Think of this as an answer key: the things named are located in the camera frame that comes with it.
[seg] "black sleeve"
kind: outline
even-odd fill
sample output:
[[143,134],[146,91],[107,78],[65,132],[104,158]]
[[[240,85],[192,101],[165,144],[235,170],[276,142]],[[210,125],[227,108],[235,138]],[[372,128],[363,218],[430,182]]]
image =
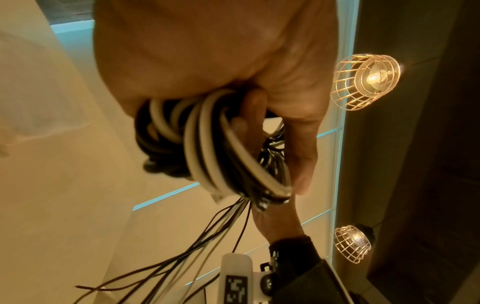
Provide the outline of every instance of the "black sleeve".
[[270,246],[274,269],[272,304],[347,304],[348,298],[328,263],[308,236]]

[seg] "cage light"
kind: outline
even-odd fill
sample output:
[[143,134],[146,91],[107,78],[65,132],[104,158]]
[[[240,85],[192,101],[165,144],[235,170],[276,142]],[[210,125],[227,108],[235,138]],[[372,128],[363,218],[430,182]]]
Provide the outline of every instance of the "cage light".
[[375,241],[373,229],[361,224],[335,229],[334,243],[340,253],[354,264],[360,263]]
[[400,65],[387,55],[357,54],[336,67],[330,98],[347,111],[360,110],[399,82]]

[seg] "ceiling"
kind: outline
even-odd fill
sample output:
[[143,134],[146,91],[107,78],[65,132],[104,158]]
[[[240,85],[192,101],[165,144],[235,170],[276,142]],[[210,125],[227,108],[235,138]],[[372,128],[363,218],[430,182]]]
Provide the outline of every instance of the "ceiling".
[[50,25],[92,19],[94,0],[36,0]]

